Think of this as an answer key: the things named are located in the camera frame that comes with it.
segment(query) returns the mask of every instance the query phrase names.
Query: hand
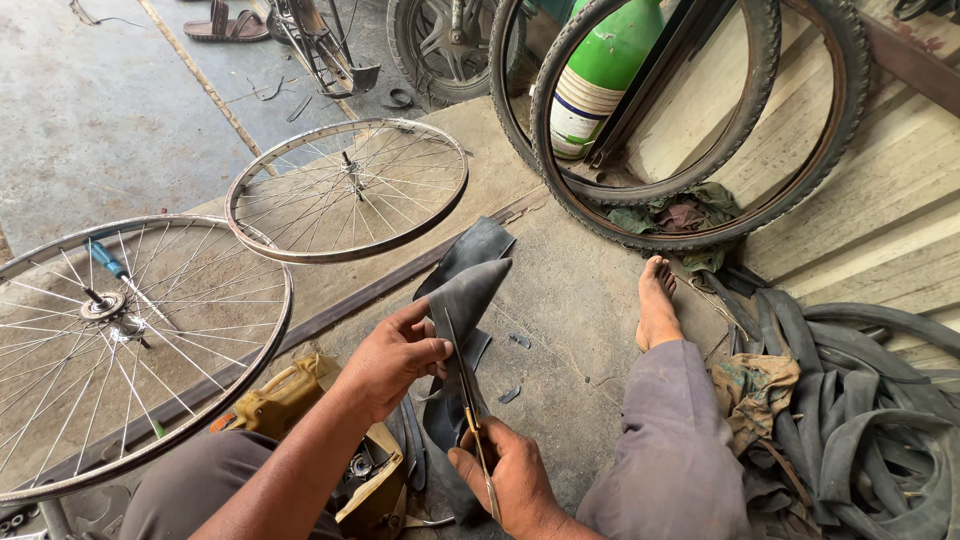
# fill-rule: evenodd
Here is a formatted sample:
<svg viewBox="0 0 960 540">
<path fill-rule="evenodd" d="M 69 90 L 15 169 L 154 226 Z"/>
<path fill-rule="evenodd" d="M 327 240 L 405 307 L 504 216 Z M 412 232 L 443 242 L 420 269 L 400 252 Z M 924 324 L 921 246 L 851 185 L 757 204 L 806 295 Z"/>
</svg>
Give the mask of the hand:
<svg viewBox="0 0 960 540">
<path fill-rule="evenodd" d="M 382 422 L 400 404 L 410 384 L 427 374 L 446 379 L 442 362 L 453 344 L 437 337 L 433 324 L 423 320 L 430 312 L 420 298 L 376 325 L 357 347 L 335 386 L 347 389 L 371 415 Z"/>
<path fill-rule="evenodd" d="M 550 538 L 560 533 L 567 522 L 573 520 L 553 496 L 537 442 L 511 430 L 493 416 L 481 419 L 480 428 L 499 456 L 491 477 L 503 529 L 520 540 Z M 468 433 L 460 446 L 471 448 L 472 435 Z M 451 448 L 447 457 L 489 512 L 490 497 L 483 469 L 477 458 L 464 448 Z"/>
</svg>

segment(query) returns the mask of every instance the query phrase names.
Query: bare foot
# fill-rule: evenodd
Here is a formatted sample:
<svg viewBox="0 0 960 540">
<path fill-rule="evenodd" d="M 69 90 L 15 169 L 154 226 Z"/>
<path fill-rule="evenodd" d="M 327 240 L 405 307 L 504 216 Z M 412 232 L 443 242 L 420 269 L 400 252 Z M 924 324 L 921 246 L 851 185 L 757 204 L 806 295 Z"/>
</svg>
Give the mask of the bare foot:
<svg viewBox="0 0 960 540">
<path fill-rule="evenodd" d="M 646 353 L 664 341 L 684 339 L 680 321 L 670 299 L 677 281 L 670 271 L 670 261 L 659 256 L 647 259 L 647 267 L 636 285 L 640 294 L 640 324 L 636 327 L 636 344 Z"/>
</svg>

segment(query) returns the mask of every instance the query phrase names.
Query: man's right hand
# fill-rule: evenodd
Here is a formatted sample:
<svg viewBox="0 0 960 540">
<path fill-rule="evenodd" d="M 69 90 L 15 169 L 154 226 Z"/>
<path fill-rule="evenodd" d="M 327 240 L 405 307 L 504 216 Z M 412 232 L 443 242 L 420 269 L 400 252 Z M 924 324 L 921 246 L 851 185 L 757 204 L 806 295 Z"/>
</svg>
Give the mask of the man's right hand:
<svg viewBox="0 0 960 540">
<path fill-rule="evenodd" d="M 492 416 L 480 420 L 480 427 L 499 455 L 491 476 L 503 529 L 508 534 L 519 540 L 599 537 L 575 522 L 557 503 L 536 441 Z M 471 438 L 464 439 L 461 446 L 468 445 Z M 451 448 L 447 457 L 489 512 L 487 482 L 476 457 L 463 448 Z"/>
</svg>

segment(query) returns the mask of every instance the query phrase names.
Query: wooden wall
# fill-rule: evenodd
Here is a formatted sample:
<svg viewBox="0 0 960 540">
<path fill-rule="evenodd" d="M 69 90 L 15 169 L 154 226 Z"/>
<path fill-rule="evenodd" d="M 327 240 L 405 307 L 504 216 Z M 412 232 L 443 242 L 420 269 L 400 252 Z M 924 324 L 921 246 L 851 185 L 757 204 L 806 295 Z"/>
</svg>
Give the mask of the wooden wall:
<svg viewBox="0 0 960 540">
<path fill-rule="evenodd" d="M 899 22 L 890 14 L 892 0 L 856 5 L 948 64 L 960 63 L 960 26 L 932 14 Z M 700 88 L 700 99 L 716 95 L 720 110 L 701 106 L 694 112 L 689 104 L 698 98 L 666 95 L 634 135 L 629 164 L 638 175 L 657 179 L 683 167 L 726 122 L 729 110 L 723 107 L 730 102 L 729 81 L 735 80 L 729 72 L 743 71 L 744 64 L 738 16 L 728 17 L 702 53 L 710 68 L 684 74 L 699 81 L 693 86 Z M 750 235 L 745 262 L 803 305 L 881 304 L 960 331 L 960 118 L 876 65 L 872 79 L 866 116 L 851 148 L 809 197 Z M 730 189 L 742 207 L 776 187 L 823 128 L 831 84 L 819 32 L 784 6 L 771 99 L 750 138 L 711 180 Z M 691 86 L 683 90 L 696 89 Z M 703 122 L 692 121 L 694 113 Z M 681 143 L 670 138 L 679 125 L 685 126 Z M 960 361 L 909 336 L 898 335 L 888 346 L 919 368 L 960 369 Z M 960 380 L 947 386 L 960 390 Z"/>
</svg>

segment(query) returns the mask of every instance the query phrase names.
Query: green gas cylinder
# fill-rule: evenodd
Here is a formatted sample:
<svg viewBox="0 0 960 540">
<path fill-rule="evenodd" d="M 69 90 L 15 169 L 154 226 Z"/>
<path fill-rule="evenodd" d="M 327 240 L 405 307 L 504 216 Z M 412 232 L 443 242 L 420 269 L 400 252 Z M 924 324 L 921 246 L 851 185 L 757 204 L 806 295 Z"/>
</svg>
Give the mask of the green gas cylinder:
<svg viewBox="0 0 960 540">
<path fill-rule="evenodd" d="M 587 0 L 577 0 L 573 12 Z M 578 160 L 587 152 L 663 30 L 658 0 L 631 0 L 590 30 L 566 63 L 553 96 L 554 156 Z"/>
</svg>

